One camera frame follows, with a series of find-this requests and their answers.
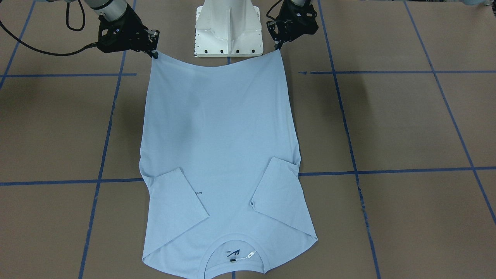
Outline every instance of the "blue grid line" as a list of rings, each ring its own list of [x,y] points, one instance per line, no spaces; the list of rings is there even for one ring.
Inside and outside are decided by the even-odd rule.
[[[5,77],[83,77],[83,76],[135,76],[135,72],[126,73],[48,73],[48,74],[7,74]]]
[[[486,205],[488,206],[489,212],[491,213],[491,217],[493,218],[493,222],[496,225],[496,215],[493,211],[493,208],[491,207],[491,203],[489,202],[488,196],[486,195],[486,191],[484,190],[484,187],[482,186],[481,180],[479,179],[479,175],[477,174],[477,170],[474,166],[474,163],[472,162],[472,158],[470,157],[470,154],[468,152],[467,146],[465,145],[465,141],[463,140],[462,134],[460,132],[460,129],[458,128],[458,125],[455,120],[455,116],[453,115],[453,112],[451,111],[451,108],[449,106],[448,100],[446,98],[446,95],[444,94],[444,90],[442,89],[441,83],[439,81],[439,78],[437,77],[437,73],[434,70],[434,66],[432,64],[431,58],[429,57],[429,54],[427,53],[426,46],[424,44],[424,41],[422,40],[420,36],[420,32],[417,28],[417,25],[415,24],[415,21],[413,20],[412,13],[410,12],[410,9],[408,8],[408,4],[406,2],[403,2],[405,4],[405,8],[408,12],[408,15],[410,16],[410,20],[412,21],[413,27],[415,29],[415,32],[417,33],[417,37],[419,38],[420,44],[422,45],[422,49],[424,50],[426,54],[427,61],[429,62],[429,65],[431,66],[432,73],[434,75],[434,78],[437,82],[437,86],[439,87],[439,91],[441,92],[442,98],[444,100],[444,104],[446,105],[446,109],[448,110],[449,116],[451,117],[451,120],[453,122],[453,125],[455,126],[456,132],[458,134],[458,137],[460,138],[460,142],[462,143],[463,150],[465,151],[465,155],[467,156],[467,159],[469,161],[470,167],[474,173],[475,179],[477,180],[477,184],[479,185],[479,189],[482,192],[482,196],[484,197],[484,200],[486,201]]]
[[[24,32],[26,31],[26,28],[28,27],[29,20],[31,19],[31,15],[33,14],[34,10],[34,5],[36,4],[36,1],[33,1],[31,4],[31,8],[29,9],[29,14],[28,17],[26,18],[26,22],[24,23],[24,26],[22,27],[21,34],[19,35],[19,39],[22,40],[22,36],[24,36]],[[5,72],[3,73],[3,76],[0,80],[0,89],[3,86],[3,83],[5,82],[5,78],[8,74],[8,70],[10,69],[10,66],[12,65],[12,61],[14,61],[14,56],[15,53],[17,52],[17,49],[19,48],[19,42],[15,44],[14,50],[12,51],[12,55],[10,56],[10,60],[8,61],[7,68],[5,68]]]
[[[436,73],[496,73],[496,70],[438,70]],[[341,70],[311,71],[310,74],[433,73],[432,70]]]
[[[126,51],[124,51],[124,53],[123,53],[123,57],[122,57],[122,60],[121,60],[121,69],[119,70],[119,77],[117,78],[117,86],[116,86],[116,91],[115,91],[115,94],[114,94],[114,101],[112,102],[112,109],[110,111],[109,125],[107,127],[107,136],[105,138],[105,144],[104,144],[104,147],[103,147],[102,163],[100,165],[100,171],[98,173],[98,180],[101,180],[102,179],[103,168],[105,166],[105,158],[107,156],[107,149],[108,149],[108,146],[109,146],[110,132],[111,132],[111,129],[112,129],[112,118],[114,116],[114,110],[116,108],[117,96],[119,95],[119,89],[120,89],[120,86],[121,86],[121,79],[122,79],[122,73],[123,73],[123,70],[124,70],[125,56],[126,56]],[[84,244],[83,256],[82,256],[82,259],[81,259],[81,267],[79,268],[79,277],[78,277],[78,279],[82,279],[83,278],[84,266],[86,264],[86,257],[88,255],[88,247],[89,247],[89,242],[90,242],[90,237],[91,237],[91,230],[93,228],[93,220],[95,218],[96,205],[97,205],[97,202],[98,202],[98,195],[100,193],[100,185],[101,185],[101,182],[98,182],[96,184],[96,188],[95,188],[95,196],[93,198],[93,206],[91,207],[90,220],[89,220],[89,223],[88,223],[88,231],[86,233],[86,241],[85,241],[85,244]]]
[[[338,96],[339,108],[341,110],[341,115],[342,115],[342,118],[343,118],[343,125],[344,125],[344,129],[345,129],[345,132],[346,132],[346,137],[348,138],[348,146],[349,146],[349,149],[350,149],[351,162],[353,164],[353,171],[354,171],[354,174],[355,174],[355,180],[356,180],[356,183],[357,183],[357,189],[358,189],[358,193],[359,193],[359,196],[360,196],[360,203],[362,205],[362,213],[364,215],[365,227],[367,229],[367,235],[369,237],[369,244],[370,244],[370,247],[371,247],[373,263],[374,263],[374,266],[375,266],[375,274],[377,276],[377,279],[380,279],[379,263],[377,261],[377,255],[375,253],[375,246],[374,246],[373,239],[372,239],[372,233],[371,233],[370,224],[369,224],[369,217],[368,217],[367,211],[365,209],[365,201],[364,201],[364,197],[363,197],[363,194],[362,194],[362,189],[360,188],[360,179],[359,179],[359,176],[358,176],[357,164],[355,162],[355,156],[353,154],[353,147],[352,147],[352,144],[351,144],[350,133],[348,131],[348,124],[346,123],[346,114],[344,112],[343,101],[341,99],[341,92],[339,90],[339,84],[338,84],[338,79],[337,79],[337,74],[336,74],[336,68],[334,67],[334,60],[332,59],[331,46],[330,46],[330,43],[329,43],[329,37],[327,36],[327,28],[325,26],[324,15],[322,13],[322,6],[321,6],[321,3],[320,3],[320,0],[318,0],[317,3],[318,3],[318,9],[319,9],[319,12],[320,12],[320,19],[322,21],[322,30],[324,32],[325,42],[327,44],[327,51],[329,52],[329,60],[331,62],[331,68],[332,68],[332,72],[333,72],[332,76],[334,78],[334,84],[336,85],[336,93],[337,93],[337,96]]]
[[[496,166],[475,167],[476,170],[496,170]],[[426,169],[389,169],[389,170],[359,170],[358,174],[387,174],[387,173],[416,173],[416,172],[448,172],[471,171],[471,167],[458,168],[426,168]],[[299,176],[335,176],[354,175],[354,171],[301,172]],[[81,180],[47,180],[47,181],[15,181],[0,182],[0,186],[54,185],[54,184],[88,184],[88,183],[118,183],[143,182],[143,178],[107,178]]]

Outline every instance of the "black cable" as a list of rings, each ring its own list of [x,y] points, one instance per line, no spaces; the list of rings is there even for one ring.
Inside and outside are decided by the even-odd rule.
[[[273,10],[276,6],[277,6],[277,4],[279,4],[280,2],[282,2],[282,0],[278,0],[278,1],[276,2],[276,4],[274,4],[272,7],[270,7],[269,11],[268,11],[268,12],[267,12],[267,14],[266,14],[266,16],[267,16],[268,18],[270,18],[270,19],[272,19],[272,20],[276,21],[276,19],[275,19],[275,18],[273,18],[272,16],[270,16],[269,14],[270,14],[270,12],[271,12],[271,11],[272,11],[272,10]]]
[[[17,38],[14,34],[12,34],[6,27],[5,25],[2,23],[2,21],[0,20],[0,27],[5,31],[7,32],[7,34],[9,34],[12,38],[14,38],[17,42],[19,42],[21,45],[31,49],[31,50],[34,50],[36,52],[39,52],[39,53],[43,53],[43,54],[48,54],[48,55],[53,55],[53,56],[71,56],[71,55],[74,55],[74,54],[78,54],[86,49],[89,49],[89,48],[94,48],[96,47],[96,43],[91,43],[89,45],[86,45],[84,46],[83,48],[81,48],[80,50],[76,50],[74,52],[70,52],[70,53],[53,53],[53,52],[48,52],[48,51],[43,51],[43,50],[39,50],[37,48],[34,48],[26,43],[24,43],[23,41],[21,41],[21,39]]]
[[[70,30],[79,32],[79,31],[83,30],[84,29],[84,26],[86,25],[86,15],[84,14],[84,8],[83,8],[83,4],[81,4],[81,0],[77,0],[77,2],[79,3],[79,7],[81,8],[81,13],[83,15],[83,24],[81,25],[81,28],[76,29],[76,28],[72,28],[69,25],[69,9],[70,9],[70,4],[69,3],[67,3],[67,5],[65,6],[65,25]]]

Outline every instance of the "light blue t-shirt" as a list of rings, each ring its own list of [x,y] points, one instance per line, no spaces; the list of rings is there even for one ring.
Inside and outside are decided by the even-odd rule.
[[[201,67],[159,53],[146,97],[141,174],[150,193],[143,262],[210,279],[265,273],[317,237],[281,54]]]

